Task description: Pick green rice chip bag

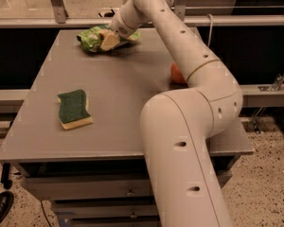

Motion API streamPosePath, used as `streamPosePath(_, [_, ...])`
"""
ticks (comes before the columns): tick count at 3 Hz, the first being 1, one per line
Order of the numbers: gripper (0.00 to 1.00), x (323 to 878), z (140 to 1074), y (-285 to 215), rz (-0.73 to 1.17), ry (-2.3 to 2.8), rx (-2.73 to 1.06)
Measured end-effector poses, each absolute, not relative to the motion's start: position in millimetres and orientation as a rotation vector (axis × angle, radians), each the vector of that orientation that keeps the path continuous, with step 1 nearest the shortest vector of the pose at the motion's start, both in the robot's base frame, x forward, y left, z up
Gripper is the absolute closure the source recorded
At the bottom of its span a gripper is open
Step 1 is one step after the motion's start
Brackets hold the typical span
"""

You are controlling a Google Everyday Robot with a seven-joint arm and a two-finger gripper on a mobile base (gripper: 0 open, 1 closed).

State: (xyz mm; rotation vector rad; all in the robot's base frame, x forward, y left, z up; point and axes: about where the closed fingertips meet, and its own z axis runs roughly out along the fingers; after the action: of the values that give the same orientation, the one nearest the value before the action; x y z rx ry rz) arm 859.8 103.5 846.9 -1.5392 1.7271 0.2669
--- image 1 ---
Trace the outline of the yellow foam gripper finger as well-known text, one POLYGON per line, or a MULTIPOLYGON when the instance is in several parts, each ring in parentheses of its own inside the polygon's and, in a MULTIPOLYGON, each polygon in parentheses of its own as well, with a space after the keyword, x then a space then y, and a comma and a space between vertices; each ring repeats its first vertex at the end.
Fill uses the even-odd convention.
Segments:
POLYGON ((112 30, 102 29, 100 35, 103 37, 100 45, 103 51, 109 51, 119 44, 119 36, 112 30))

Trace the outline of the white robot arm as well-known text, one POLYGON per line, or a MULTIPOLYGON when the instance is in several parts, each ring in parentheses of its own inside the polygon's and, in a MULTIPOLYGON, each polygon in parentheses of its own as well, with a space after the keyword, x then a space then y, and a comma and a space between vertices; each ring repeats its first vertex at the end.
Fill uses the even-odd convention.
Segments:
POLYGON ((230 127, 241 88, 221 60, 178 16, 173 0, 128 0, 113 17, 104 49, 152 23, 187 87, 152 97, 140 129, 162 227, 233 227, 206 141, 230 127))

